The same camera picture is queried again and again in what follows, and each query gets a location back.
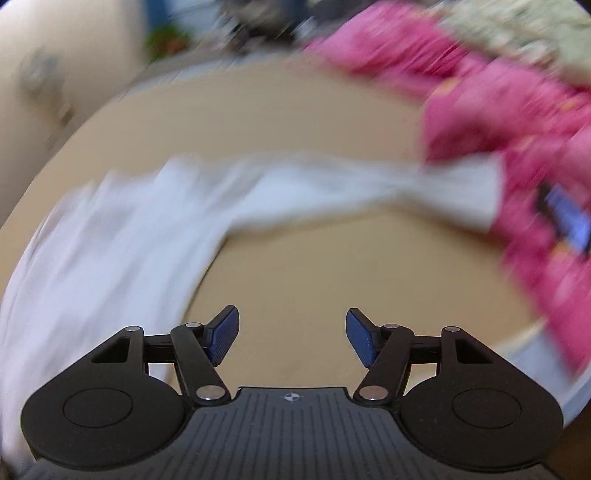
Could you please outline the black smartphone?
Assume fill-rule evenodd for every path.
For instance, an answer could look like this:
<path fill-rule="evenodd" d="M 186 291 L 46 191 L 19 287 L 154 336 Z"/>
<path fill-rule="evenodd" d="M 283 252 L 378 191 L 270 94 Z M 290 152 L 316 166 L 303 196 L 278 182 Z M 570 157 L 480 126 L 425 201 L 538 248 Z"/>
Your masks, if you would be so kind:
<path fill-rule="evenodd" d="M 551 223 L 555 236 L 577 255 L 590 254 L 590 214 L 558 184 L 537 188 L 537 210 Z"/>

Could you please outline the potted green plant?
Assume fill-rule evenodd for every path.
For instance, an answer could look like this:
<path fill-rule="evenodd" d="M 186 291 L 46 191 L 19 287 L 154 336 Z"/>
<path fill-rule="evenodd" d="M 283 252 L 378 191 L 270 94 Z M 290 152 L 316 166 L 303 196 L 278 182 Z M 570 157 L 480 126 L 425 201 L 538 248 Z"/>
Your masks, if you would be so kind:
<path fill-rule="evenodd" d="M 193 37 L 188 31 L 169 23 L 154 29 L 148 35 L 145 49 L 149 61 L 154 63 L 188 50 L 192 43 Z"/>

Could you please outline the pale green floral quilt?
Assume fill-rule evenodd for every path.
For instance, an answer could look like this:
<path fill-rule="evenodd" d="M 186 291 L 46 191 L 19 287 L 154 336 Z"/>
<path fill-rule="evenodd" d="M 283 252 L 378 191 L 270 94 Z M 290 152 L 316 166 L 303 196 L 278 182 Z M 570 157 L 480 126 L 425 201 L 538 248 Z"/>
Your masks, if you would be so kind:
<path fill-rule="evenodd" d="M 576 1 L 441 1 L 429 11 L 483 54 L 590 85 L 590 14 Z"/>

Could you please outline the tan mattress pad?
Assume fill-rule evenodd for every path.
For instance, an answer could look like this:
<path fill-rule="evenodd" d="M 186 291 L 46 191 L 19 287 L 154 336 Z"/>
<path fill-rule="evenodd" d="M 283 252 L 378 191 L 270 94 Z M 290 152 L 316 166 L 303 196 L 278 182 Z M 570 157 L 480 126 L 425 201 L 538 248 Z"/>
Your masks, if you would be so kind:
<path fill-rule="evenodd" d="M 409 97 L 301 55 L 118 95 L 53 156 L 2 226 L 4 292 L 55 205 L 110 172 L 139 176 L 180 156 L 216 162 L 270 152 L 431 166 L 416 145 L 421 115 Z M 419 335 L 455 325 L 495 351 L 541 322 L 499 266 L 504 247 L 492 227 L 474 230 L 404 202 L 238 230 L 178 325 L 238 308 L 238 341 L 221 369 L 230 388 L 353 387 L 362 368 L 346 341 L 349 309 Z M 176 327 L 118 331 L 128 326 L 148 335 Z"/>

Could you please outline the white t-shirt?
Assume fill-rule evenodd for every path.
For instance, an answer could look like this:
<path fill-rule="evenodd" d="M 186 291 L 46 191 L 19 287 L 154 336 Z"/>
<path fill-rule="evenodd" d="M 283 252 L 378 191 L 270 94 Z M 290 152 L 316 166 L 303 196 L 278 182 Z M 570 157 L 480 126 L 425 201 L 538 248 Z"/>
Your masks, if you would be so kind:
<path fill-rule="evenodd" d="M 494 154 L 419 166 L 307 152 L 180 156 L 69 192 L 33 234 L 1 302 L 3 460 L 17 472 L 32 464 L 20 415 L 35 390 L 126 325 L 178 325 L 229 234 L 398 202 L 486 232 L 502 193 Z"/>

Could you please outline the white standing fan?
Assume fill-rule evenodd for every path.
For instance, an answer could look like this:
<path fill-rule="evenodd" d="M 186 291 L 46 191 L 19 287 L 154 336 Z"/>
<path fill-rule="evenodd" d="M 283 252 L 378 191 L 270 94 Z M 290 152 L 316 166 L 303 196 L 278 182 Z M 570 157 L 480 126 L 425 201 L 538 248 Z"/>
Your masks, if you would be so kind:
<path fill-rule="evenodd" d="M 72 100 L 65 90 L 60 56 L 38 48 L 19 64 L 18 91 L 25 104 L 56 129 L 68 125 L 75 115 Z"/>

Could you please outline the pink floral quilt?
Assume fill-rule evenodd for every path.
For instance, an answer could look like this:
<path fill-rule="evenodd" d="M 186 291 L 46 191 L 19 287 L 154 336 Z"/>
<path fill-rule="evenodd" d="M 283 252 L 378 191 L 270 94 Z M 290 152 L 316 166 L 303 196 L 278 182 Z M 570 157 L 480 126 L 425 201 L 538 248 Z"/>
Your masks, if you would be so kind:
<path fill-rule="evenodd" d="M 349 74 L 421 98 L 425 159 L 493 153 L 502 203 L 492 226 L 504 262 L 529 293 L 573 370 L 590 362 L 590 253 L 537 207 L 542 186 L 590 206 L 590 94 L 540 70 L 489 60 L 456 41 L 426 10 L 381 1 L 308 52 Z"/>

